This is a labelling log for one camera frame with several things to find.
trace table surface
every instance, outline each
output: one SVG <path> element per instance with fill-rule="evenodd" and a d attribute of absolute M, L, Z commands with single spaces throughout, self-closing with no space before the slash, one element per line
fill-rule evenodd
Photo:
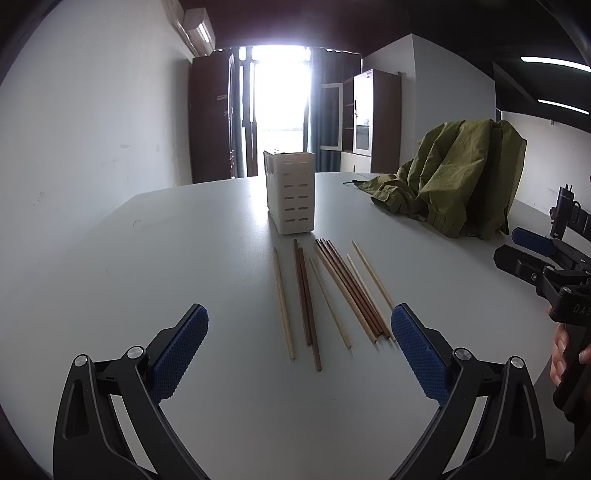
<path fill-rule="evenodd" d="M 2 405 L 33 457 L 51 469 L 57 409 L 77 354 L 95 362 L 119 358 L 200 303 L 209 312 L 209 333 L 161 406 L 213 480 L 389 478 L 437 403 L 424 396 L 395 344 L 370 343 L 323 267 L 353 348 L 345 348 L 310 278 L 323 364 L 316 372 L 301 325 L 294 237 L 306 255 L 313 255 L 317 237 L 351 254 L 386 311 L 352 248 L 355 240 L 395 303 L 408 303 L 451 346 L 479 359 L 505 363 L 521 356 L 535 380 L 548 360 L 554 324 L 530 285 L 495 268 L 494 249 L 510 240 L 446 238 L 426 223 L 377 208 L 369 195 L 343 184 L 352 178 L 361 177 L 316 174 L 316 228 L 308 234 L 277 234 L 264 178 L 141 194 L 91 231 L 0 340 Z M 510 220 L 512 227 L 549 232 L 547 217 L 519 202 Z M 285 346 L 273 246 L 294 362 Z M 124 410 L 121 416 L 132 451 L 146 464 Z"/>

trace chopstick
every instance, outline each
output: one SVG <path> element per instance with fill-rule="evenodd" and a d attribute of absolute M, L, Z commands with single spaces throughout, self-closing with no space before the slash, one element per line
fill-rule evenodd
<path fill-rule="evenodd" d="M 353 247 L 354 247 L 355 250 L 357 250 L 357 253 L 359 254 L 359 258 L 361 258 L 361 261 L 365 265 L 365 268 L 368 269 L 369 274 L 374 279 L 374 282 L 378 286 L 380 292 L 382 293 L 382 296 L 384 297 L 384 300 L 386 300 L 386 303 L 388 304 L 388 307 L 390 308 L 390 310 L 394 310 L 394 302 L 390 298 L 390 295 L 388 295 L 388 292 L 384 288 L 384 285 L 382 284 L 382 282 L 379 280 L 379 277 L 376 274 L 376 272 L 374 271 L 374 269 L 369 264 L 367 258 L 365 258 L 365 255 L 363 254 L 363 252 L 359 248 L 359 245 L 357 245 L 357 243 L 355 243 L 355 240 L 353 240 Z"/>
<path fill-rule="evenodd" d="M 345 286 L 343 280 L 341 280 L 341 278 L 339 277 L 337 271 L 335 270 L 332 263 L 330 262 L 329 257 L 324 252 L 324 250 L 322 248 L 323 246 L 321 247 L 321 245 L 322 244 L 317 240 L 314 244 L 314 250 L 316 250 L 316 253 L 320 257 L 320 260 L 324 264 L 324 267 L 326 268 L 326 270 L 328 270 L 330 276 L 333 278 L 333 280 L 337 284 L 340 292 L 343 294 L 343 297 L 345 297 L 345 300 L 347 300 L 349 307 L 351 307 L 351 310 L 353 310 L 355 316 L 359 320 L 359 323 L 363 327 L 369 340 L 372 343 L 375 343 L 377 340 L 376 336 L 374 335 L 372 329 L 369 327 L 368 322 L 365 320 L 363 314 L 361 313 L 361 310 L 359 310 L 359 307 L 357 306 L 353 297 L 349 293 L 349 290 L 347 290 L 347 287 Z"/>
<path fill-rule="evenodd" d="M 304 290 L 304 278 L 300 266 L 300 252 L 298 250 L 297 240 L 294 238 L 294 260 L 295 260 L 295 274 L 297 276 L 298 292 L 300 293 L 300 308 L 301 319 L 304 325 L 304 335 L 306 337 L 306 345 L 312 345 L 312 334 L 310 329 L 310 321 L 308 319 L 308 307 L 306 305 L 306 292 Z"/>
<path fill-rule="evenodd" d="M 308 327 L 310 329 L 310 338 L 312 340 L 312 353 L 314 354 L 314 365 L 319 372 L 322 372 L 322 363 L 320 362 L 320 350 L 318 349 L 318 336 L 316 334 L 316 323 L 314 321 L 314 311 L 312 309 L 312 298 L 310 297 L 310 284 L 308 283 L 308 273 L 306 271 L 306 261 L 304 260 L 304 249 L 299 247 L 300 268 L 302 281 L 304 284 L 304 297 L 308 311 Z"/>
<path fill-rule="evenodd" d="M 353 298 L 353 301 L 355 302 L 355 304 L 357 305 L 357 307 L 361 311 L 363 318 L 365 319 L 366 323 L 368 324 L 368 326 L 369 326 L 370 330 L 372 331 L 372 333 L 374 334 L 374 336 L 376 336 L 376 337 L 379 336 L 379 332 L 378 332 L 377 328 L 375 327 L 375 325 L 369 315 L 367 306 L 364 305 L 364 303 L 361 301 L 361 299 L 359 297 L 359 293 L 353 288 L 353 286 L 351 285 L 350 279 L 347 277 L 346 273 L 343 270 L 342 264 L 337 260 L 338 255 L 334 254 L 334 252 L 329 248 L 328 244 L 325 243 L 324 240 L 322 240 L 322 239 L 318 240 L 318 245 L 320 246 L 321 249 L 323 249 L 324 254 L 325 254 L 326 258 L 329 260 L 329 262 L 331 262 L 337 275 L 342 280 L 343 284 L 345 285 L 345 288 L 347 289 L 347 291 L 351 295 L 351 298 Z"/>
<path fill-rule="evenodd" d="M 351 348 L 352 347 L 351 340 L 349 339 L 349 334 L 347 333 L 347 329 L 345 328 L 343 322 L 341 321 L 341 319 L 336 311 L 335 304 L 329 294 L 328 288 L 326 288 L 326 284 L 324 283 L 324 280 L 322 280 L 322 277 L 320 276 L 320 266 L 318 265 L 318 260 L 316 260 L 315 258 L 309 258 L 308 260 L 310 262 L 310 266 L 312 267 L 312 272 L 314 273 L 314 276 L 316 277 L 316 281 L 318 282 L 318 285 L 320 286 L 320 290 L 322 292 L 322 295 L 324 296 L 324 299 L 326 300 L 326 304 L 329 306 L 330 314 L 332 315 L 333 319 L 335 320 L 336 327 L 338 328 L 340 336 L 343 339 L 343 343 L 345 344 L 345 347 Z"/>
<path fill-rule="evenodd" d="M 362 291 L 361 286 L 355 280 L 353 274 L 348 269 L 348 267 L 345 264 L 343 258 L 337 252 L 337 249 L 333 245 L 333 243 L 330 240 L 325 241 L 325 243 L 329 247 L 329 249 L 331 250 L 334 258 L 337 261 L 337 263 L 340 265 L 340 268 L 341 268 L 342 272 L 344 273 L 345 279 L 347 280 L 350 288 L 355 292 L 357 298 L 363 304 L 363 308 L 365 309 L 365 311 L 368 314 L 368 316 L 366 317 L 366 319 L 368 320 L 369 326 L 372 327 L 372 329 L 374 331 L 374 335 L 375 336 L 379 336 L 382 333 L 382 325 L 381 325 L 381 322 L 379 320 L 379 314 L 378 314 L 378 312 L 376 312 L 374 310 L 373 306 L 371 305 L 371 302 L 366 297 L 365 293 Z"/>
<path fill-rule="evenodd" d="M 369 291 L 369 288 L 368 288 L 367 284 L 365 283 L 365 280 L 363 279 L 363 277 L 359 273 L 359 270 L 357 270 L 357 267 L 355 266 L 355 263 L 353 262 L 353 259 L 351 258 L 351 255 L 347 254 L 347 260 L 351 264 L 351 270 L 353 271 L 355 277 L 359 281 L 359 284 L 361 285 L 361 288 L 363 289 L 363 291 L 367 295 L 367 298 L 369 299 L 369 301 L 372 303 L 375 311 L 378 312 L 378 314 L 379 314 L 379 319 L 381 320 L 381 323 L 382 323 L 382 328 L 384 330 L 384 335 L 387 336 L 388 338 L 393 338 L 393 335 L 390 332 L 390 329 L 388 327 L 388 321 L 386 320 L 386 317 L 384 316 L 384 314 L 382 313 L 382 311 L 378 309 L 378 304 L 376 303 L 374 296 Z"/>
<path fill-rule="evenodd" d="M 291 336 L 290 318 L 287 310 L 287 302 L 285 301 L 279 255 L 277 254 L 277 249 L 275 247 L 273 247 L 273 263 L 275 265 L 275 279 L 277 280 L 277 293 L 279 294 L 279 306 L 281 308 L 281 318 L 283 319 L 283 330 L 285 332 L 285 341 L 287 342 L 287 351 L 290 354 L 290 359 L 295 360 L 296 349 L 294 347 L 293 337 Z"/>

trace screw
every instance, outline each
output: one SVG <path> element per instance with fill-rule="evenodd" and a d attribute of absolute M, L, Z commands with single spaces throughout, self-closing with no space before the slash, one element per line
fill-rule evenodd
<path fill-rule="evenodd" d="M 74 359 L 74 365 L 77 367 L 81 367 L 82 365 L 84 365 L 86 363 L 86 355 L 78 355 L 75 359 Z"/>
<path fill-rule="evenodd" d="M 127 356 L 131 359 L 138 358 L 142 353 L 144 353 L 144 349 L 140 346 L 133 346 L 127 350 Z"/>
<path fill-rule="evenodd" d="M 524 364 L 524 361 L 521 358 L 519 358 L 518 356 L 514 356 L 511 359 L 511 365 L 513 365 L 515 368 L 523 368 L 523 366 L 525 364 Z"/>
<path fill-rule="evenodd" d="M 469 360 L 472 358 L 472 354 L 465 348 L 459 348 L 456 350 L 456 357 L 458 357 L 460 360 Z"/>

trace glass cabinet door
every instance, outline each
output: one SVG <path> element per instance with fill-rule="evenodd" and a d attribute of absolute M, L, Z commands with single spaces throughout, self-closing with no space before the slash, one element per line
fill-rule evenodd
<path fill-rule="evenodd" d="M 355 96 L 355 124 L 353 126 L 353 152 L 371 155 L 374 119 L 374 79 L 372 71 L 357 75 L 353 80 Z"/>

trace light wooden chopstick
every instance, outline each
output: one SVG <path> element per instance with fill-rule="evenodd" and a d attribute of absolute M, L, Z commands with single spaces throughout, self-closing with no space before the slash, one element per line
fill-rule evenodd
<path fill-rule="evenodd" d="M 374 271 L 374 269 L 371 268 L 371 265 L 369 264 L 367 258 L 365 258 L 365 255 L 363 254 L 363 252 L 359 248 L 359 245 L 357 245 L 355 243 L 355 240 L 353 240 L 353 247 L 357 251 L 357 253 L 359 254 L 359 258 L 361 258 L 361 261 L 365 265 L 365 268 L 368 269 L 369 274 L 374 279 L 374 282 L 378 286 L 380 292 L 382 293 L 382 296 L 384 297 L 384 300 L 386 300 L 386 303 L 388 304 L 388 307 L 390 307 L 390 310 L 394 310 L 394 302 L 390 298 L 390 295 L 388 295 L 388 292 L 384 288 L 384 285 L 382 284 L 382 282 L 380 282 L 379 277 L 376 274 L 376 272 Z"/>
<path fill-rule="evenodd" d="M 363 289 L 365 294 L 368 296 L 368 299 L 372 303 L 375 311 L 378 312 L 379 320 L 382 323 L 382 328 L 384 330 L 384 334 L 388 338 L 393 338 L 393 335 L 390 332 L 390 328 L 388 328 L 388 321 L 386 320 L 386 317 L 384 316 L 382 311 L 378 308 L 378 304 L 376 303 L 374 296 L 369 291 L 369 288 L 368 288 L 367 284 L 365 283 L 365 280 L 363 279 L 363 277 L 359 273 L 359 270 L 357 270 L 357 267 L 355 266 L 355 263 L 353 262 L 351 255 L 347 254 L 347 260 L 349 261 L 349 264 L 351 265 L 351 270 L 353 270 L 353 274 L 355 275 L 355 278 L 357 278 L 357 281 L 361 285 L 361 288 Z"/>
<path fill-rule="evenodd" d="M 363 314 L 359 310 L 359 307 L 355 303 L 353 297 L 351 296 L 351 294 L 347 290 L 347 287 L 345 286 L 343 281 L 340 279 L 335 268 L 331 265 L 330 261 L 325 256 L 324 252 L 320 249 L 318 244 L 314 244 L 314 250 L 316 250 L 316 253 L 320 257 L 320 260 L 324 264 L 324 267 L 326 268 L 326 270 L 329 271 L 330 276 L 333 278 L 333 280 L 337 284 L 340 292 L 343 294 L 343 297 L 345 297 L 345 300 L 347 300 L 347 303 L 349 304 L 349 306 L 351 307 L 351 310 L 353 310 L 355 316 L 359 320 L 359 323 L 361 324 L 361 326 L 365 330 L 365 333 L 367 334 L 369 340 L 371 340 L 372 343 L 375 343 L 377 341 L 377 338 L 375 337 L 374 333 L 371 331 L 371 328 L 369 328 L 367 321 L 363 317 Z"/>
<path fill-rule="evenodd" d="M 351 348 L 351 339 L 349 338 L 349 334 L 347 333 L 347 329 L 343 325 L 338 312 L 336 311 L 335 304 L 333 303 L 332 298 L 330 297 L 328 288 L 326 288 L 326 284 L 322 277 L 320 276 L 320 266 L 318 265 L 318 260 L 315 258 L 309 258 L 310 266 L 312 267 L 312 272 L 314 272 L 314 276 L 318 281 L 318 285 L 320 285 L 320 290 L 322 291 L 322 295 L 324 295 L 324 299 L 326 300 L 326 304 L 329 306 L 330 314 L 333 316 L 335 320 L 336 327 L 339 330 L 340 336 L 343 339 L 343 343 L 345 347 Z"/>
<path fill-rule="evenodd" d="M 290 317 L 287 310 L 287 302 L 285 301 L 285 291 L 283 289 L 283 278 L 281 276 L 281 267 L 279 266 L 279 256 L 277 249 L 273 247 L 273 263 L 275 264 L 275 278 L 277 279 L 277 293 L 279 294 L 279 305 L 281 307 L 281 317 L 283 318 L 283 330 L 285 332 L 285 341 L 287 342 L 287 351 L 292 360 L 296 359 L 296 349 L 294 341 L 291 336 Z"/>

